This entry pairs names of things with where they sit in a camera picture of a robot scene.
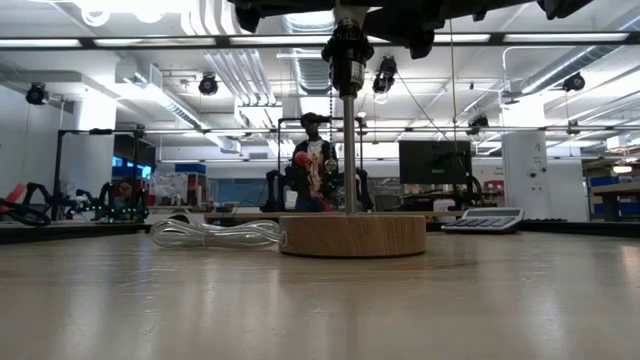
man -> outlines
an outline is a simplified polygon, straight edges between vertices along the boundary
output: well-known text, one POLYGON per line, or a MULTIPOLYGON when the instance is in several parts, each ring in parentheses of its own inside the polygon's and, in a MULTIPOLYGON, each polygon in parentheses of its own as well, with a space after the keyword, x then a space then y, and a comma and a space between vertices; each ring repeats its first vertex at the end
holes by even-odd
POLYGON ((320 187, 327 171, 326 161, 333 159, 337 166, 338 158, 336 149, 318 133, 318 126, 326 121, 326 117, 314 113, 304 114, 300 119, 308 139, 298 144, 293 151, 293 167, 296 172, 294 190, 298 193, 296 211, 323 212, 330 209, 329 201, 324 199, 320 187))

computer monitor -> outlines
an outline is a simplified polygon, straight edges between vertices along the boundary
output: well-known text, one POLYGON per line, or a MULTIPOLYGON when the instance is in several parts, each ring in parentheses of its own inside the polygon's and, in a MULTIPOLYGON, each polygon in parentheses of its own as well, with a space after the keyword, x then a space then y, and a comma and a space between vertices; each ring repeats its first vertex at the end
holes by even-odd
POLYGON ((400 182, 403 184, 467 184, 468 141, 400 141, 400 182))

robotic arm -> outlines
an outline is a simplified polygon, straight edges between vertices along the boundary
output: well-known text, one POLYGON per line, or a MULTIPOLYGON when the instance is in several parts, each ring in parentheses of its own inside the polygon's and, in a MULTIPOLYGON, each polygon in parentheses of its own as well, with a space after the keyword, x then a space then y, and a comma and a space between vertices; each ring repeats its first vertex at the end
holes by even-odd
MULTIPOLYGON (((334 0, 227 0, 236 5, 236 17, 240 26, 255 33, 261 18, 327 11, 336 7, 334 0)), ((537 2, 547 19, 565 18, 593 0, 341 0, 343 7, 360 7, 369 11, 362 30, 393 44, 408 47, 411 56, 419 59, 431 51, 434 30, 444 27, 448 19, 472 15, 474 21, 482 21, 487 12, 537 2)))

track light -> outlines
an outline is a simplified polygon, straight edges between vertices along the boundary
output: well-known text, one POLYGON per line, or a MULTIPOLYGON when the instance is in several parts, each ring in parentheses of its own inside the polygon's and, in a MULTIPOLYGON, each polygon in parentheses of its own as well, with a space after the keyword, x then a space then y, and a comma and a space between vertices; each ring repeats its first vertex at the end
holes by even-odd
POLYGON ((32 83, 25 99, 31 105, 42 106, 47 105, 51 97, 44 83, 32 83))
POLYGON ((212 73, 204 74, 202 81, 200 81, 200 85, 198 86, 198 90, 200 90, 202 95, 215 95, 218 92, 216 75, 212 73))
POLYGON ((398 65, 393 56, 385 56, 380 63, 380 68, 373 81, 373 91, 376 94, 385 94, 393 86, 396 80, 393 78, 398 72, 398 65))
POLYGON ((479 128, 483 127, 489 127, 489 119, 487 118, 487 115, 480 114, 474 116, 473 118, 471 118, 471 120, 469 120, 469 128, 471 129, 467 131, 467 135, 478 135, 480 133, 479 128))
POLYGON ((582 75, 580 75, 580 73, 574 74, 569 76, 563 83, 562 83, 562 90, 569 92, 571 90, 573 91, 580 91, 582 89, 584 89, 584 86, 587 83, 585 82, 584 78, 582 77, 582 75))

clear cable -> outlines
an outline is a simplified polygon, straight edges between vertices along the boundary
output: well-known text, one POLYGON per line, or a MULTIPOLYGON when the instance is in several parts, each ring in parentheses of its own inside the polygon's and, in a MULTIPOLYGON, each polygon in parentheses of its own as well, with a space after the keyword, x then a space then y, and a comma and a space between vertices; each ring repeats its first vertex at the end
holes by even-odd
POLYGON ((164 248, 232 248, 264 249, 285 244, 286 234, 274 221, 254 221, 234 227, 198 223, 192 216, 184 215, 189 222, 165 219, 151 227, 151 239, 164 248))

